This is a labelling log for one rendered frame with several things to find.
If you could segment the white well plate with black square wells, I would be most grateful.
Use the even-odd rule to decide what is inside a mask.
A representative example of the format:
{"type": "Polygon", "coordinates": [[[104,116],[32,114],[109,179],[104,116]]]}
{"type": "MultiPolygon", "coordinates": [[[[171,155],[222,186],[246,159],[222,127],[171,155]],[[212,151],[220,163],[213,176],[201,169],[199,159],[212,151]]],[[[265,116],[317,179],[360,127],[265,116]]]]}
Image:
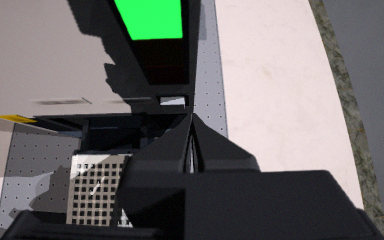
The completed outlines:
{"type": "Polygon", "coordinates": [[[72,156],[66,224],[132,227],[115,197],[130,155],[72,156]]]}

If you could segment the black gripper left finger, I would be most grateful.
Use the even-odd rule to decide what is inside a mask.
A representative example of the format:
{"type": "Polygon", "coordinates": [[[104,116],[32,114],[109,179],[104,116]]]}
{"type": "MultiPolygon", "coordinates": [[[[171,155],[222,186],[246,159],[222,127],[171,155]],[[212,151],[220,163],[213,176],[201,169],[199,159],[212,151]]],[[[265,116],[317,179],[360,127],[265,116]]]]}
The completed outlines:
{"type": "Polygon", "coordinates": [[[190,173],[191,151],[192,114],[188,113],[176,127],[131,155],[122,174],[132,170],[185,173],[185,160],[186,173],[190,173]]]}

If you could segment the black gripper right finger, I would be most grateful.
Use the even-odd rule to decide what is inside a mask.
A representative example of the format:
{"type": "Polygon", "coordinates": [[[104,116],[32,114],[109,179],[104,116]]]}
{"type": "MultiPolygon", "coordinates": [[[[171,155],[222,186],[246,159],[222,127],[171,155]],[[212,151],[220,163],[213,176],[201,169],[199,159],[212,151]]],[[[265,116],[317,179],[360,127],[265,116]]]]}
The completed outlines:
{"type": "Polygon", "coordinates": [[[196,113],[192,113],[192,156],[194,173],[261,172],[253,154],[207,126],[196,113]]]}

